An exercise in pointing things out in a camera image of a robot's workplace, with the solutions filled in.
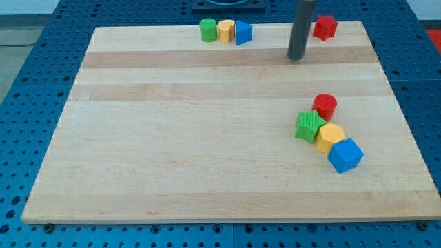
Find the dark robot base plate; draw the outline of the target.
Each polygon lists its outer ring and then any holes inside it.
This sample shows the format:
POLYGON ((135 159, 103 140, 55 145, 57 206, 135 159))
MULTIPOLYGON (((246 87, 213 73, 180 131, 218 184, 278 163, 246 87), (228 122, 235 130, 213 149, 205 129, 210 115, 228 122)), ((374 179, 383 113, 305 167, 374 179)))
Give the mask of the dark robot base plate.
POLYGON ((191 0, 192 11, 264 10, 264 0, 191 0))

